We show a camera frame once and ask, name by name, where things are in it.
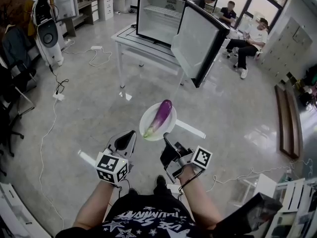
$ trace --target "white cable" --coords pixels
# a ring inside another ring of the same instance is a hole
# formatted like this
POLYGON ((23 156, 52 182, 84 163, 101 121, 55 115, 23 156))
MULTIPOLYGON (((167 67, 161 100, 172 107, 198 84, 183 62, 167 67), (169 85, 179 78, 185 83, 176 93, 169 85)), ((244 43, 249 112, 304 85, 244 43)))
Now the white cable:
POLYGON ((87 53, 88 51, 95 51, 96 54, 95 54, 94 58, 92 58, 92 59, 89 61, 89 65, 91 65, 91 66, 93 66, 93 67, 99 67, 100 65, 103 65, 103 64, 109 62, 110 57, 112 56, 112 52, 105 52, 105 51, 104 51, 104 48, 102 48, 103 53, 104 53, 104 54, 110 54, 110 56, 108 57, 108 60, 107 60, 107 61, 105 61, 105 62, 103 62, 103 63, 101 63, 101 64, 99 64, 99 65, 94 65, 94 64, 92 64, 91 62, 96 58, 96 56, 97 56, 97 54, 98 54, 97 50, 88 49, 88 50, 86 50, 86 51, 84 51, 84 52, 66 52, 66 50, 67 50, 70 46, 72 46, 72 45, 75 44, 75 41, 74 41, 74 40, 72 40, 72 41, 73 41, 73 43, 70 44, 66 49, 64 49, 63 52, 65 52, 66 54, 83 54, 83 53, 87 53))
POLYGON ((42 182, 41 182, 41 178, 42 178, 42 174, 43 174, 43 171, 44 171, 44 162, 43 162, 43 156, 42 156, 42 147, 43 147, 43 140, 44 138, 51 132, 51 130, 53 129, 54 125, 55 125, 55 122, 56 122, 56 119, 57 119, 57 115, 56 115, 56 112, 55 112, 55 104, 57 102, 57 99, 55 100, 54 102, 54 105, 53 105, 53 110, 54 110, 54 115, 55 115, 55 119, 54 119, 54 122, 50 128, 50 130, 48 131, 48 133, 42 137, 42 144, 41 144, 41 150, 40 150, 40 153, 41 153, 41 160, 42 160, 42 171, 41 171, 41 174, 40 174, 40 177, 39 177, 39 182, 40 182, 40 185, 41 185, 41 192, 42 192, 42 195, 45 197, 45 199, 51 204, 51 206, 54 208, 55 212, 57 213, 57 215, 61 218, 61 220, 63 221, 63 230, 64 230, 64 225, 65 225, 65 220, 64 218, 60 215, 60 213, 57 211, 56 207, 54 206, 54 204, 52 203, 52 201, 50 201, 48 199, 48 197, 44 194, 44 191, 43 191, 43 185, 42 185, 42 182))
POLYGON ((278 170, 278 169, 289 169, 289 170, 291 170, 291 171, 294 173, 294 175, 295 175, 297 178, 299 178, 298 175, 297 175, 297 174, 295 173, 295 171, 294 171, 294 169, 295 169, 295 166, 294 166, 294 165, 295 165, 296 163, 298 163, 298 162, 303 162, 306 166, 308 165, 309 162, 312 163, 312 164, 309 166, 310 171, 309 171, 309 173, 308 173, 308 178, 311 178, 311 176, 313 175, 313 164, 314 164, 312 159, 308 159, 307 162, 305 162, 305 161, 295 161, 295 162, 290 161, 289 164, 288 164, 287 166, 285 166, 285 167, 281 166, 281 167, 277 167, 277 168, 272 168, 272 169, 268 169, 268 170, 263 170, 263 171, 261 171, 261 172, 255 172, 255 171, 254 171, 254 168, 252 167, 252 168, 251 168, 251 171, 249 172, 248 175, 246 175, 246 176, 238 176, 237 178, 231 178, 231 179, 228 179, 227 181, 219 181, 219 180, 217 179, 217 176, 214 175, 214 176, 212 177, 213 180, 214 180, 214 183, 213 183, 212 187, 211 187, 209 190, 207 190, 206 192, 211 191, 211 190, 213 189, 214 185, 216 184, 216 182, 221 183, 221 184, 225 184, 225 183, 227 183, 227 182, 229 182, 229 181, 231 181, 231 180, 237 180, 237 179, 239 179, 239 178, 241 178, 241 177, 249 177, 251 174, 257 174, 257 175, 259 175, 259 174, 262 174, 262 173, 264 173, 264 172, 271 172, 271 171, 273 171, 273 170, 278 170))

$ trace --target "eggplant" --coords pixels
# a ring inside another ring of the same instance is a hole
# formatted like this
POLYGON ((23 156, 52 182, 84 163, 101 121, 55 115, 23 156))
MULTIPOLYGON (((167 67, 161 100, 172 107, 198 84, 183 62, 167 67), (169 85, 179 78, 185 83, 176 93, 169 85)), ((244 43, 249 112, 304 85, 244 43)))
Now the eggplant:
POLYGON ((153 122, 151 123, 150 127, 146 130, 146 132, 143 135, 144 138, 151 136, 154 132, 157 131, 158 128, 161 127, 161 125, 168 118, 172 110, 172 107, 173 107, 173 104, 170 100, 164 100, 160 104, 158 108, 158 112, 155 115, 153 122))

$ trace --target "white bowl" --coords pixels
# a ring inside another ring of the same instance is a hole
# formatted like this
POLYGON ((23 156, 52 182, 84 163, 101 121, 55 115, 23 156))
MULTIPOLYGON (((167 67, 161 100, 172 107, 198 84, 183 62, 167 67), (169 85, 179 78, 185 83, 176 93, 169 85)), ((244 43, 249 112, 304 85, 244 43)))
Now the white bowl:
MULTIPOLYGON (((140 134, 143 137, 145 131, 150 127, 153 122, 155 115, 157 114, 161 103, 156 103, 151 106, 148 110, 144 112, 140 120, 140 134)), ((165 122, 161 125, 160 128, 156 132, 154 132, 151 136, 146 137, 145 139, 148 141, 158 141, 163 139, 164 133, 171 132, 176 124, 177 113, 176 109, 172 107, 169 116, 166 118, 165 122)))

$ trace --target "fridge door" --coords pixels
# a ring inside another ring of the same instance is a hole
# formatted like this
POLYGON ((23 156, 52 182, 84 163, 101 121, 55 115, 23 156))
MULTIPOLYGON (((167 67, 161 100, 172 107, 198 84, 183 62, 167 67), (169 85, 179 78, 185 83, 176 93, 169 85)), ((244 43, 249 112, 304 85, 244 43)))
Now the fridge door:
POLYGON ((54 0, 56 21, 72 18, 78 15, 77 0, 54 0))
POLYGON ((192 1, 184 12, 171 50, 198 88, 215 59, 230 29, 192 1))

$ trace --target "mini fridge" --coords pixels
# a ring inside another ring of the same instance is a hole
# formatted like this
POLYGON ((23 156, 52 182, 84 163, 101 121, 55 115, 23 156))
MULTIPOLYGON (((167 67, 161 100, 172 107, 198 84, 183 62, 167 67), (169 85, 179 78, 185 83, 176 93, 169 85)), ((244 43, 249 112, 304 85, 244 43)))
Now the mini fridge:
POLYGON ((191 0, 139 0, 137 35, 171 45, 199 87, 230 29, 191 0))

